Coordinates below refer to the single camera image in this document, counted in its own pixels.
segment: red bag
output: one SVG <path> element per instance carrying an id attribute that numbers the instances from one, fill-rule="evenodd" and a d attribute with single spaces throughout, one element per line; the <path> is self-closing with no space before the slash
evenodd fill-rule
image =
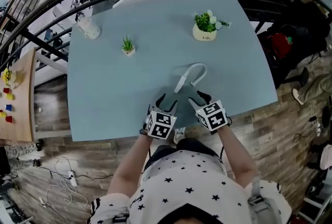
<path id="1" fill-rule="evenodd" d="M 282 33 L 275 33 L 269 38 L 271 39 L 271 47 L 279 59 L 284 58 L 292 49 L 291 43 Z"/>

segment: floor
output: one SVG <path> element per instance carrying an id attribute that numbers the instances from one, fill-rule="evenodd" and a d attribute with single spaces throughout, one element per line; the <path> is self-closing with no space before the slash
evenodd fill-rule
<path id="1" fill-rule="evenodd" d="M 330 56 L 307 65 L 309 60 L 310 58 L 304 60 L 291 75 L 297 75 L 304 66 L 310 71 L 310 78 L 332 69 Z M 306 188 L 316 175 L 315 170 L 305 167 L 308 148 L 311 141 L 316 138 L 314 126 L 306 122 L 313 115 L 321 116 L 321 110 L 327 104 L 326 99 L 321 99 L 300 106 L 291 95 L 292 87 L 296 86 L 297 83 L 281 85 L 278 89 L 278 102 L 233 116 L 231 125 L 235 135 L 256 160 L 262 177 L 277 181 L 283 186 L 282 193 L 294 210 L 301 205 Z M 60 130 L 70 127 L 66 77 L 37 87 L 35 102 L 38 130 Z M 295 144 L 293 138 L 296 133 L 307 137 L 301 138 Z M 200 126 L 188 128 L 187 135 L 199 138 L 216 152 L 220 152 L 222 148 L 219 138 L 211 136 Z M 39 198 L 45 201 L 50 184 L 60 185 L 61 178 L 56 173 L 51 175 L 47 169 L 34 167 L 18 173 L 16 182 L 20 189 L 11 189 L 9 195 L 26 215 L 35 217 L 35 223 L 84 223 L 89 217 L 89 204 L 93 199 L 106 194 L 111 179 L 111 176 L 107 176 L 114 173 L 135 139 L 136 137 L 131 137 L 91 142 L 73 142 L 71 137 L 46 139 L 45 156 L 41 158 L 44 167 L 52 171 L 57 169 L 64 175 L 73 170 L 76 175 L 103 178 L 77 178 L 77 192 L 87 197 L 88 206 L 84 206 L 86 200 L 78 194 L 74 194 L 73 198 L 79 205 L 67 204 L 64 199 L 69 199 L 68 194 L 60 187 L 52 186 L 48 192 L 49 206 L 42 207 Z M 161 143 L 154 141 L 152 152 Z M 223 161 L 229 176 L 232 177 L 224 156 Z"/>

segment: sneaker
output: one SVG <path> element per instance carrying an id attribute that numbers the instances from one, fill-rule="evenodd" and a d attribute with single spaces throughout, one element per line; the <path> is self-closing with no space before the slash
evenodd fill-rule
<path id="1" fill-rule="evenodd" d="M 300 99 L 299 91 L 298 91 L 297 89 L 293 89 L 293 90 L 292 90 L 292 93 L 293 93 L 293 97 L 297 100 L 297 102 L 298 102 L 299 104 L 303 105 L 304 102 L 301 101 L 301 99 Z"/>
<path id="2" fill-rule="evenodd" d="M 33 160 L 33 167 L 40 167 L 41 164 L 40 160 Z"/>
<path id="3" fill-rule="evenodd" d="M 44 146 L 44 140 L 39 139 L 36 143 L 37 151 L 41 151 L 43 149 L 43 146 Z"/>
<path id="4" fill-rule="evenodd" d="M 186 130 L 185 127 L 181 127 L 181 128 L 178 128 L 178 129 L 174 130 L 175 134 L 174 134 L 173 140 L 174 140 L 175 144 L 178 144 L 180 142 L 180 140 L 186 138 L 185 137 L 185 130 Z"/>

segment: white flower pot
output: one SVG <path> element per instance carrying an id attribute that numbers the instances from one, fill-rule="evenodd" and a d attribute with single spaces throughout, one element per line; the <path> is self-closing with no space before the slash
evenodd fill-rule
<path id="1" fill-rule="evenodd" d="M 126 56 L 132 56 L 132 55 L 134 55 L 134 53 L 136 53 L 136 49 L 135 49 L 135 47 L 133 46 L 133 50 L 130 52 L 130 53 L 126 53 L 123 49 L 122 49 L 122 51 L 124 52 L 124 54 L 126 55 Z"/>
<path id="2" fill-rule="evenodd" d="M 196 40 L 209 41 L 209 40 L 214 40 L 216 38 L 217 30 L 215 30 L 213 32 L 201 31 L 195 23 L 192 28 L 192 34 Z"/>

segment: star print shirt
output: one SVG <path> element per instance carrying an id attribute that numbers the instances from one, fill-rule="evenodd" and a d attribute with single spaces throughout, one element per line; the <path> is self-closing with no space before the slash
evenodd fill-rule
<path id="1" fill-rule="evenodd" d="M 252 184 L 242 188 L 227 177 L 218 157 L 182 150 L 153 163 L 141 185 L 128 197 L 108 194 L 92 202 L 88 224 L 163 224 L 194 217 L 203 223 L 251 223 L 248 198 Z M 291 208 L 279 184 L 260 181 L 262 197 L 275 201 L 282 223 Z"/>

